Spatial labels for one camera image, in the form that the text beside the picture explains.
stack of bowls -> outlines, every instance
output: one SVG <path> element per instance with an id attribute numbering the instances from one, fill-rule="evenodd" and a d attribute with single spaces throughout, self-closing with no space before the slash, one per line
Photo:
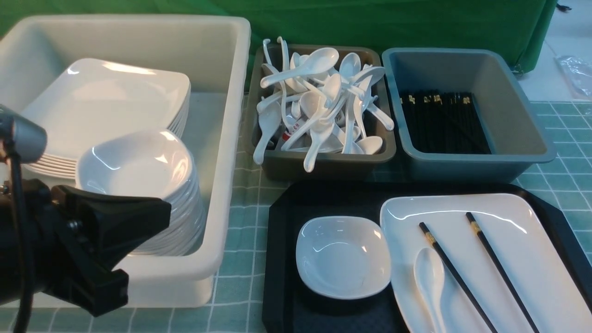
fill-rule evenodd
<path id="1" fill-rule="evenodd" d="M 144 130 L 91 147 L 78 160 L 76 187 L 171 204 L 169 227 L 133 255 L 184 255 L 204 231 L 206 212 L 193 156 L 169 130 Z"/>

white plastic bin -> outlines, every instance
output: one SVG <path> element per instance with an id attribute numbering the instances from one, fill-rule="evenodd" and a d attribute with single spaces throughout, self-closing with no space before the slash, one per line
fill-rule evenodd
<path id="1" fill-rule="evenodd" d="M 244 18 L 200 15 L 30 17 L 0 41 L 0 103 L 16 112 L 67 66 L 86 57 L 181 72 L 191 80 L 182 140 L 194 154 L 208 207 L 204 240 L 184 257 L 123 259 L 117 268 L 130 275 L 128 306 L 195 307 L 211 297 L 228 229 L 249 44 L 250 24 Z M 49 186 L 74 185 L 28 171 L 24 176 Z M 38 294 L 35 306 L 67 304 Z"/>

green backdrop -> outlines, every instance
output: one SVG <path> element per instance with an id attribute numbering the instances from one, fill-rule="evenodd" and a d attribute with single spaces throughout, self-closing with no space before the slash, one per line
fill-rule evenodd
<path id="1" fill-rule="evenodd" d="M 489 49 L 531 71 L 557 0 L 0 0 L 0 36 L 39 14 L 167 13 L 245 17 L 261 38 L 370 47 Z"/>

stack of spoons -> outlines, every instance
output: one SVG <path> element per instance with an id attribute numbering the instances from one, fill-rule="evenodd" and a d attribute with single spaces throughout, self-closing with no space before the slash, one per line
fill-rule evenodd
<path id="1" fill-rule="evenodd" d="M 274 87 L 274 93 L 257 104 L 262 135 L 253 153 L 257 164 L 263 163 L 269 142 L 282 151 L 306 152 L 304 169 L 312 172 L 318 153 L 373 155 L 380 151 L 383 139 L 367 136 L 363 117 L 367 111 L 391 131 L 394 122 L 380 110 L 372 96 L 372 86 L 382 79 L 385 69 L 363 65 L 357 53 L 341 59 L 339 52 L 323 47 L 310 53 L 289 56 L 288 45 L 281 37 L 282 63 L 279 71 L 267 50 L 269 39 L 263 41 L 266 74 L 262 88 Z"/>

teal checkered tablecloth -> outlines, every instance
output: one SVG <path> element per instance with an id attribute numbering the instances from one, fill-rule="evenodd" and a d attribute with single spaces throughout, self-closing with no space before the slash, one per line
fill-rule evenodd
<path id="1" fill-rule="evenodd" d="M 515 184 L 565 213 L 592 262 L 592 103 L 533 103 L 556 144 L 558 157 L 534 165 Z M 369 181 L 403 179 L 395 159 Z M 35 309 L 31 332 L 265 332 L 261 323 L 269 206 L 288 187 L 265 178 L 246 152 L 237 153 L 230 226 L 210 302 L 196 309 L 120 309 L 92 318 L 80 309 Z M 0 308 L 0 332 L 12 327 L 16 309 Z"/>

